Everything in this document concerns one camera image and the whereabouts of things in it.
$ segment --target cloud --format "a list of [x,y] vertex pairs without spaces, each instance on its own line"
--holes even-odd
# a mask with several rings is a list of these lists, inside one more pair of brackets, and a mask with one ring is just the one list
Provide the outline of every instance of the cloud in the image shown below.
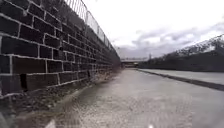
[[223,22],[203,29],[193,27],[182,31],[172,31],[168,28],[159,28],[149,32],[138,31],[139,36],[136,39],[130,40],[133,45],[115,45],[115,47],[122,58],[149,57],[149,54],[151,54],[152,57],[158,57],[218,36],[222,34],[223,31]]

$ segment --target metal railing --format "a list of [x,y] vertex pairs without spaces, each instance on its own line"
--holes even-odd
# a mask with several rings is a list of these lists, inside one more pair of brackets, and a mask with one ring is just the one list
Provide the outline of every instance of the metal railing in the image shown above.
[[94,33],[105,43],[105,45],[112,51],[115,51],[114,48],[112,47],[110,41],[104,34],[103,30],[93,17],[90,11],[88,11],[86,5],[82,0],[64,0],[69,7],[77,13],[77,15],[84,20],[86,25],[88,25]]

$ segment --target paved path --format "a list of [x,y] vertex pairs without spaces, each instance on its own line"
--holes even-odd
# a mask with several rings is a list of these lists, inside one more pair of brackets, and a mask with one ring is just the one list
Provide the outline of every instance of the paved path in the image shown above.
[[223,128],[224,92],[124,70],[59,109],[46,128]]
[[216,73],[216,72],[205,73],[205,72],[154,70],[154,69],[140,69],[140,70],[224,85],[224,73]]

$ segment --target cloudy sky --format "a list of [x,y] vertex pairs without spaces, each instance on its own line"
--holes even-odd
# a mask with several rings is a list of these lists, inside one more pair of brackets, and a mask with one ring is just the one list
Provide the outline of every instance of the cloudy sky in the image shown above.
[[224,0],[84,0],[121,57],[161,56],[224,33]]

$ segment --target brick wall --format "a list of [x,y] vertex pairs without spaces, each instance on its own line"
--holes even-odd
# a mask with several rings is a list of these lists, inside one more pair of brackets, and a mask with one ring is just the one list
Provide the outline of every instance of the brick wall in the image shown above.
[[0,0],[1,95],[86,81],[119,63],[64,0]]

